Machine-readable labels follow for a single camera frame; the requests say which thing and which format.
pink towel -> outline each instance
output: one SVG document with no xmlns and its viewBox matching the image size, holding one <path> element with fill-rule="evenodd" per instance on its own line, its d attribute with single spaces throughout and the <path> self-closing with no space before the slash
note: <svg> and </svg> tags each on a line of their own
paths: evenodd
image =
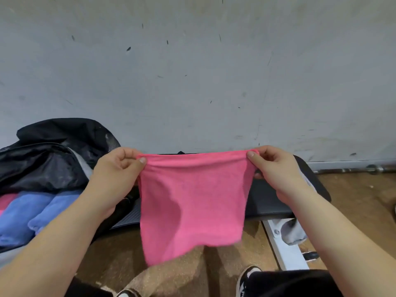
<svg viewBox="0 0 396 297">
<path fill-rule="evenodd" d="M 7 206 L 14 200 L 18 194 L 5 194 L 0 196 L 0 216 L 3 214 L 3 211 L 7 208 Z"/>
<path fill-rule="evenodd" d="M 246 152 L 139 156 L 147 158 L 139 190 L 148 265 L 171 260 L 198 245 L 231 245 L 241 239 L 256 170 Z"/>
</svg>

hand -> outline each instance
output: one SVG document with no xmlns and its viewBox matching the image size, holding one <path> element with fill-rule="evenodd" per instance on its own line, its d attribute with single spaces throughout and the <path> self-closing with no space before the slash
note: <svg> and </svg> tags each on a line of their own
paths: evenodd
<svg viewBox="0 0 396 297">
<path fill-rule="evenodd" d="M 255 148 L 260 155 L 248 151 L 247 157 L 260 169 L 265 180 L 276 190 L 280 201 L 288 204 L 290 198 L 301 190 L 311 189 L 301 176 L 293 154 L 273 146 Z"/>
<path fill-rule="evenodd" d="M 136 149 L 119 147 L 102 156 L 79 199 L 88 200 L 105 218 L 110 216 L 117 203 L 131 191 L 146 165 L 146 158 L 136 160 L 139 154 L 141 152 Z"/>
</svg>

sneaker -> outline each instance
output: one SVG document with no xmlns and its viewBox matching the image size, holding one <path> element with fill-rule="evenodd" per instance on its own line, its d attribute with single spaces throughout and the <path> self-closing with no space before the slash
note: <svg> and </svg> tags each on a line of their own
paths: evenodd
<svg viewBox="0 0 396 297">
<path fill-rule="evenodd" d="M 257 266 L 250 266 L 241 273 L 236 283 L 236 297 L 244 297 L 246 280 L 254 272 L 262 272 L 262 270 Z"/>
<path fill-rule="evenodd" d="M 118 293 L 116 297 L 141 297 L 141 295 L 134 289 L 125 289 Z"/>
</svg>

wall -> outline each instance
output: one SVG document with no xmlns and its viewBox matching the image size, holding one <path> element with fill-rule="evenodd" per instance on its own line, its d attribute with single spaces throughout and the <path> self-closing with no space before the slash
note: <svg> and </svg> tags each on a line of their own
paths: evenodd
<svg viewBox="0 0 396 297">
<path fill-rule="evenodd" d="M 395 158 L 394 12 L 396 0 L 0 0 L 0 146 L 24 125 L 86 117 L 151 153 Z"/>
</svg>

wooden floor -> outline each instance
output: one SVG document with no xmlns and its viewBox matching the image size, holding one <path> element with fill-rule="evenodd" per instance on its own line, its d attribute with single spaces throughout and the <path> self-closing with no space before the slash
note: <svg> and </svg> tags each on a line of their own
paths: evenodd
<svg viewBox="0 0 396 297">
<path fill-rule="evenodd" d="M 396 258 L 396 174 L 328 174 L 319 178 L 330 192 L 332 204 Z M 306 241 L 300 249 L 313 251 L 314 247 Z M 118 233 L 89 248 L 77 277 L 114 291 L 129 284 L 142 296 L 233 296 L 239 273 L 250 264 L 263 270 L 278 269 L 266 233 L 257 221 L 245 223 L 242 241 L 234 246 L 198 247 L 149 269 L 139 230 Z M 325 269 L 320 259 L 309 266 Z"/>
</svg>

